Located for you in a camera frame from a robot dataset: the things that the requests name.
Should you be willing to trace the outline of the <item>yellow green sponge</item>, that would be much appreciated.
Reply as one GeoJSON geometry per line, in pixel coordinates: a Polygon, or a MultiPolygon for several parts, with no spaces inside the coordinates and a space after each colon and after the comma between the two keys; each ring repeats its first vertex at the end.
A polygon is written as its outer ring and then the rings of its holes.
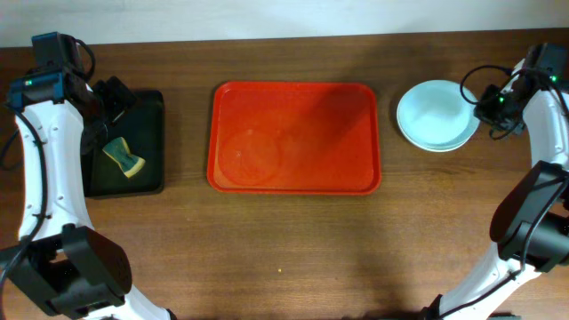
{"type": "Polygon", "coordinates": [[[103,147],[102,151],[118,165],[123,175],[128,179],[136,175],[146,163],[144,158],[131,152],[123,137],[113,139],[103,147]]]}

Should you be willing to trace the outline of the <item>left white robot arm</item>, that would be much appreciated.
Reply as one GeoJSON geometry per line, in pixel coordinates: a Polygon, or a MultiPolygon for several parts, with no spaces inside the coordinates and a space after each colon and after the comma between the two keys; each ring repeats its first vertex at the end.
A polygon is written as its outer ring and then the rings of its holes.
{"type": "Polygon", "coordinates": [[[164,186],[164,98],[118,78],[94,81],[89,47],[58,32],[32,39],[36,66],[6,107],[23,148],[19,242],[1,252],[1,279],[48,316],[171,319],[132,281],[124,249],[98,233],[88,198],[141,196],[164,186]]]}

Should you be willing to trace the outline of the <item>light blue plate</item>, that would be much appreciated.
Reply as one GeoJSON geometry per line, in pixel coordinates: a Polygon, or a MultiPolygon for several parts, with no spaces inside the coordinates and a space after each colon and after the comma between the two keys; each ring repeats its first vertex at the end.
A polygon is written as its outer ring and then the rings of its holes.
{"type": "Polygon", "coordinates": [[[397,104],[400,132],[417,148],[450,152],[460,148],[477,131],[475,96],[459,84],[430,80],[415,85],[397,104]]]}

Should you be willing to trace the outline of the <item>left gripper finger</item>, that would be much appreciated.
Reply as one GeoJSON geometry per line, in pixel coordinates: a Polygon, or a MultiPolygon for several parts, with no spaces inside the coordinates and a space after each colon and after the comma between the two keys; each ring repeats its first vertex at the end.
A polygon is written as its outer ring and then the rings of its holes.
{"type": "Polygon", "coordinates": [[[137,102],[134,93],[116,76],[106,82],[107,114],[111,124],[116,124],[137,102]]]}
{"type": "Polygon", "coordinates": [[[99,80],[93,87],[92,92],[97,98],[100,104],[100,110],[106,111],[107,110],[107,102],[108,102],[108,87],[107,84],[103,80],[99,80]]]}

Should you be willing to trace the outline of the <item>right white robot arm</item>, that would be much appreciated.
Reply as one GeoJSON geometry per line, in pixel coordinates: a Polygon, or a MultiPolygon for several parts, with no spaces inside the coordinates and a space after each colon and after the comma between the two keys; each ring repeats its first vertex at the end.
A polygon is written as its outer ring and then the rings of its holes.
{"type": "Polygon", "coordinates": [[[492,319],[517,289],[568,263],[568,220],[551,212],[568,204],[568,51],[531,47],[502,86],[490,84],[474,102],[475,117],[493,140],[527,131],[532,168],[497,207],[491,245],[469,275],[438,295],[421,319],[492,319]]]}

